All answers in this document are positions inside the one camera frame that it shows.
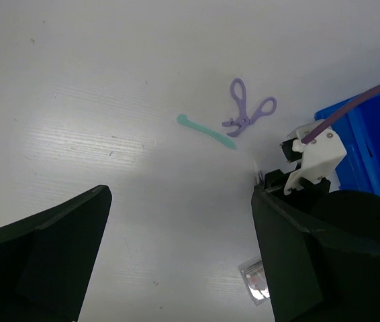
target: white tabletop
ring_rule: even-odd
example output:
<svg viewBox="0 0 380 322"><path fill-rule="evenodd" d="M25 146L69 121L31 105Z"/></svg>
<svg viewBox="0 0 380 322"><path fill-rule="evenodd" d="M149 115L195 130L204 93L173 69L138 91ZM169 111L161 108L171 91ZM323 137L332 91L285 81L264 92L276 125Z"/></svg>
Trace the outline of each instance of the white tabletop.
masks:
<svg viewBox="0 0 380 322"><path fill-rule="evenodd" d="M232 151L229 93L278 100ZM0 0L0 226L107 184L79 321L274 321L237 266L258 255L252 161L380 83L380 1Z"/></svg>

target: scissors handle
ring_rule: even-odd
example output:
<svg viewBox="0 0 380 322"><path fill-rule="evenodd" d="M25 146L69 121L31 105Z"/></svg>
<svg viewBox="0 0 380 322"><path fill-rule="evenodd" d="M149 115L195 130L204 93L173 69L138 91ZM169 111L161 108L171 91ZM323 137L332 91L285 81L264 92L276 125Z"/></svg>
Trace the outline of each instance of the scissors handle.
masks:
<svg viewBox="0 0 380 322"><path fill-rule="evenodd" d="M267 111L267 112L264 112L262 111L262 108L266 105L266 103L268 103L269 101L272 101L273 105L272 105L272 108L270 111ZM250 123L253 124L255 121L257 121L257 119L259 117L262 117L262 116L268 116L268 115L271 115L275 112L275 110L277 109L277 100L276 98L270 96L270 97L267 97L266 99L263 100L262 103L260 103L259 107L257 108L257 110L254 112L254 114L252 115L251 117L251 120L250 120Z"/></svg>
<svg viewBox="0 0 380 322"><path fill-rule="evenodd" d="M238 84L241 87L242 98L240 98L235 92L235 86ZM239 107L239 116L246 118L246 89L244 81L241 78L235 78L230 84L230 94L232 94L233 99L237 102Z"/></svg>

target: clear plastic bag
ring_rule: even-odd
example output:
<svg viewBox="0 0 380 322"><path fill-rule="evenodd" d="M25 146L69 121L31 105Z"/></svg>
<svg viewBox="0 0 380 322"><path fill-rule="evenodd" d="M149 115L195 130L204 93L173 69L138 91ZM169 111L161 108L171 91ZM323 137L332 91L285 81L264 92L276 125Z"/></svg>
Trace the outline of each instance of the clear plastic bag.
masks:
<svg viewBox="0 0 380 322"><path fill-rule="evenodd" d="M243 263L239 266L239 271L255 305L260 305L271 297L269 295L265 269L260 258Z"/></svg>

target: teal plastic spoon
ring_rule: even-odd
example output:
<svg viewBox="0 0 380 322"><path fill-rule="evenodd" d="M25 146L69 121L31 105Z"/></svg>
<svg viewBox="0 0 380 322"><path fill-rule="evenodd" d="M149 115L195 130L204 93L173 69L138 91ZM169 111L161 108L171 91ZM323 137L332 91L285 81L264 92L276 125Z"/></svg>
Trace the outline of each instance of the teal plastic spoon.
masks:
<svg viewBox="0 0 380 322"><path fill-rule="evenodd" d="M189 127L190 129L195 129L196 131L202 132L211 138L216 139L219 143L227 146L230 149L236 150L236 144L227 136L223 134L217 133L212 129L207 128L206 126L197 124L188 119L187 115L180 114L177 117L177 122L185 127Z"/></svg>

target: blue plastic bin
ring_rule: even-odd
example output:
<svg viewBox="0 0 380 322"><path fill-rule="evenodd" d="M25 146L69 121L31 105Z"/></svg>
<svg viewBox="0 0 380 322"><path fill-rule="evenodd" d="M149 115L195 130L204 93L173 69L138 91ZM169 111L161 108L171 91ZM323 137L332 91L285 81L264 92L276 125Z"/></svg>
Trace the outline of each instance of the blue plastic bin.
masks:
<svg viewBox="0 0 380 322"><path fill-rule="evenodd" d="M348 101L317 112L315 118L329 117ZM356 107L332 127L347 151L336 168L340 189L380 196L380 95Z"/></svg>

